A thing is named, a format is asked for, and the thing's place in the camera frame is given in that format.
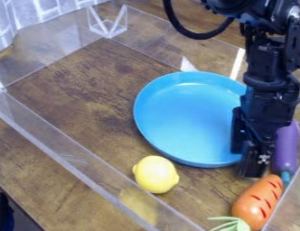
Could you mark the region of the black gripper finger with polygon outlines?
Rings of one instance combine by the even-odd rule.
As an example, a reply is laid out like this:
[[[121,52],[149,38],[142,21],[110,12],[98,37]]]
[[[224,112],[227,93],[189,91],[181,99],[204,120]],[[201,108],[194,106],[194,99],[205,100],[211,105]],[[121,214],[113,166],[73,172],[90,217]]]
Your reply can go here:
[[[241,153],[239,175],[247,178],[261,178],[265,174],[275,153],[275,142],[255,143],[240,141],[237,151]]]

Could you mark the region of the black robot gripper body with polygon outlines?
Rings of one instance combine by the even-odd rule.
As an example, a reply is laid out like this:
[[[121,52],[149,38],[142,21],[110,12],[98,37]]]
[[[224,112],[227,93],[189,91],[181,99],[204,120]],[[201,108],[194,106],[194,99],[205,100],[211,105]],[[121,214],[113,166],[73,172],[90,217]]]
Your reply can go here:
[[[271,155],[277,130],[293,120],[300,104],[300,81],[296,78],[267,82],[244,79],[247,91],[233,109],[232,152]]]

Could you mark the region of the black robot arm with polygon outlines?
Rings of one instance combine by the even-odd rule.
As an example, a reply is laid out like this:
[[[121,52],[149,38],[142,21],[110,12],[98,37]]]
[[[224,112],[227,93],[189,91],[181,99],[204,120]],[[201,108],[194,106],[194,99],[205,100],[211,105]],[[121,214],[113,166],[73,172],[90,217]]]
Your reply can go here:
[[[248,69],[241,105],[232,111],[232,152],[243,159],[239,174],[260,178],[276,151],[277,130],[293,121],[300,104],[299,0],[202,0],[240,22]]]

